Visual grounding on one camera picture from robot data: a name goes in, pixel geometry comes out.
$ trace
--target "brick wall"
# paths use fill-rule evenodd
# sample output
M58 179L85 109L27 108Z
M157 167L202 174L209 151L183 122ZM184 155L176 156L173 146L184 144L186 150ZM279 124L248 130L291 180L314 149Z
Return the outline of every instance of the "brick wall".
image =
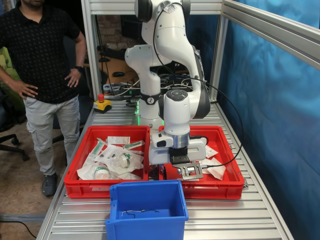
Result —
M2 0L3 9L5 12L8 12L12 9L11 0Z
M98 22L103 45L108 48L120 50L139 44L137 40L122 36L120 15L100 15Z

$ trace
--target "hand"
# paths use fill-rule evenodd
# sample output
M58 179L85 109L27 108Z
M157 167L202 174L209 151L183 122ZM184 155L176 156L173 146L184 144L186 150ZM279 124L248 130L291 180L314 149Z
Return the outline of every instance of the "hand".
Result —
M68 87L72 88L78 86L80 78L81 72L79 72L78 69L72 68L70 70L70 74L64 80L70 79L70 81L68 82Z
M13 91L15 91L17 94L19 94L20 97L24 100L26 100L27 98L23 94L26 94L32 98L34 98L36 95L38 95L37 92L31 90L31 89L38 89L36 86L26 84L23 81L12 80L9 84L9 87Z

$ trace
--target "blue curtain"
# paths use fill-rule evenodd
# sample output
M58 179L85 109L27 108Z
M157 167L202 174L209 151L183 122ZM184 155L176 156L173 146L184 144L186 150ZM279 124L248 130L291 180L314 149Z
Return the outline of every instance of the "blue curtain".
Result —
M319 0L240 2L308 24ZM320 71L230 22L219 88L244 123L244 148L295 239L320 239ZM241 139L237 115L222 109Z
M191 15L186 24L189 42L200 50L206 80L211 77L218 19L218 15Z

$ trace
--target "desk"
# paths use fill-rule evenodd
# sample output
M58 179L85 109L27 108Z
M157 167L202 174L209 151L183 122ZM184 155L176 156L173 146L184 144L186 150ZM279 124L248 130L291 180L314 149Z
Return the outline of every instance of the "desk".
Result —
M98 65L99 65L99 69L100 71L103 70L103 72L108 75L107 72L107 68L104 62L99 62L99 59L101 58L101 55L98 53ZM108 61L106 64L108 66L108 70L109 70L109 74L110 74L110 81L111 83L126 83L126 82L131 82L131 83L135 83L138 80L138 75L137 73L127 65L126 61L124 60L119 60L116 58L112 58L112 57L107 57L108 59L110 59L110 61ZM90 68L90 64L89 63L85 63L83 65L85 68ZM114 77L112 76L112 74L114 72L123 72L126 73L124 76L120 76L120 77Z

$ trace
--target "aluminum table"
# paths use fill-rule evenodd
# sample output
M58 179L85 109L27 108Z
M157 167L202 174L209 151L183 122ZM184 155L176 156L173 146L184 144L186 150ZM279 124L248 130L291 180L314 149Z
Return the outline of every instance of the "aluminum table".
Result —
M134 111L125 101L113 101L112 110L105 114L92 111L76 150L89 126L131 125ZM219 104L212 104L204 119L193 119L190 124L222 127L233 153L238 151L240 142ZM241 199L186 199L189 221L185 224L184 240L293 240L244 149L236 162L247 182ZM37 240L106 240L105 220L109 218L110 199L69 198L63 178Z

